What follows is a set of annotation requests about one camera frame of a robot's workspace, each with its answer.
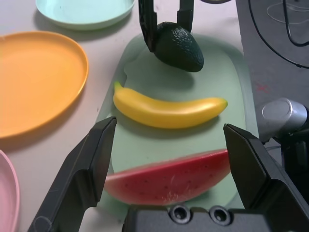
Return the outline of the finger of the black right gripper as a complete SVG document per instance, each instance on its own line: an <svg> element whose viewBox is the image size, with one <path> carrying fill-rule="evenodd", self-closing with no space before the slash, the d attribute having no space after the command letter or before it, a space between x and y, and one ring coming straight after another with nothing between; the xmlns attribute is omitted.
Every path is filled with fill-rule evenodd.
<svg viewBox="0 0 309 232"><path fill-rule="evenodd" d="M192 30L193 23L193 0L180 0L177 11L177 24L187 31Z"/></svg>
<svg viewBox="0 0 309 232"><path fill-rule="evenodd" d="M157 43L157 13L153 0L138 0L139 22L144 41L150 52L155 52Z"/></svg>

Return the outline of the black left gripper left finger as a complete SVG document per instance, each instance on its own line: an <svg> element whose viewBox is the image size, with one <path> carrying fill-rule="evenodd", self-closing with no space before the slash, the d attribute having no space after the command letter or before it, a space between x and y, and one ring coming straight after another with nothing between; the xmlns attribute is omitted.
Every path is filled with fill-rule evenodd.
<svg viewBox="0 0 309 232"><path fill-rule="evenodd" d="M28 231L79 231L85 211L101 199L116 122L97 122L67 155Z"/></svg>

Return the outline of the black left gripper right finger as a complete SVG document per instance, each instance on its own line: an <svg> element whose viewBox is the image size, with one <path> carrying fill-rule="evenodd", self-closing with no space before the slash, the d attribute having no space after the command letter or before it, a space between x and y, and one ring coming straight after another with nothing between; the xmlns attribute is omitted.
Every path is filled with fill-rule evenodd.
<svg viewBox="0 0 309 232"><path fill-rule="evenodd" d="M307 232L309 205L285 170L250 132L224 125L230 170L244 209L231 209L236 232Z"/></svg>

